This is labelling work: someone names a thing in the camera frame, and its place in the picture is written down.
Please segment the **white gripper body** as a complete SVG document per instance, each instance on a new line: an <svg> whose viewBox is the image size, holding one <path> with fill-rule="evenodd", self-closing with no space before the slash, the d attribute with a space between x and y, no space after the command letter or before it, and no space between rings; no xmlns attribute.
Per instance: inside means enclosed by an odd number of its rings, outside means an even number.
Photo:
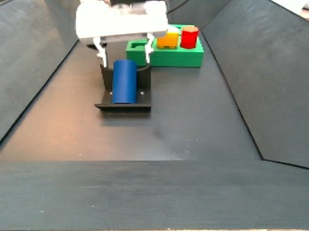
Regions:
<svg viewBox="0 0 309 231"><path fill-rule="evenodd" d="M80 0L76 10L76 35L93 45L139 40L151 34L155 38L167 33L167 4L165 1L143 1L111 5L105 0Z"/></svg>

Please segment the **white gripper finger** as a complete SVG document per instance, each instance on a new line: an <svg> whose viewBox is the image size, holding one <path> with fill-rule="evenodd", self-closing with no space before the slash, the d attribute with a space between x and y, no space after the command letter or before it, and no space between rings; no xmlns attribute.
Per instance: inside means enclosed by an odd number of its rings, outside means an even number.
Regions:
<svg viewBox="0 0 309 231"><path fill-rule="evenodd" d="M103 67L107 67L107 55L106 55L106 44L102 43L102 39L99 37L95 37L93 39L94 46L98 50L97 56L102 59Z"/></svg>
<svg viewBox="0 0 309 231"><path fill-rule="evenodd" d="M147 43L145 45L145 59L146 64L151 63L151 53L154 52L153 43L155 40L155 36L151 33L147 33Z"/></svg>

